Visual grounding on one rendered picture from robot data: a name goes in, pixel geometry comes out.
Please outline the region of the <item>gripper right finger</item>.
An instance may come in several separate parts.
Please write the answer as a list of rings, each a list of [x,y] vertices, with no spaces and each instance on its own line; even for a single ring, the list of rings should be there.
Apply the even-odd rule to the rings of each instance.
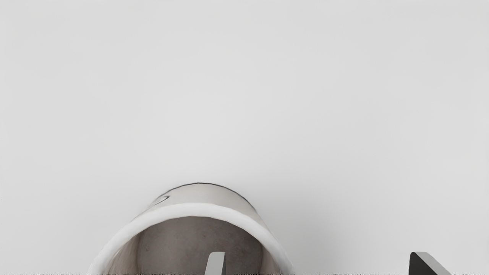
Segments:
[[[427,252],[411,252],[408,275],[452,275]]]

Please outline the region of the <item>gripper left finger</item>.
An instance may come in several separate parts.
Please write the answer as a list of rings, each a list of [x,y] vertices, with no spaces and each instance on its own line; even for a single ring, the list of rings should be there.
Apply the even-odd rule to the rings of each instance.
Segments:
[[[227,275],[225,252],[212,252],[209,255],[204,275]]]

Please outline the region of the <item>white mug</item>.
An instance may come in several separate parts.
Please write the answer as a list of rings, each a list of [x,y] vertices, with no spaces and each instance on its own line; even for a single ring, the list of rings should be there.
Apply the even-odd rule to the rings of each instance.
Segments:
[[[227,275],[295,275],[255,207],[213,183],[157,197],[105,244],[87,275],[205,275],[214,252],[225,253]]]

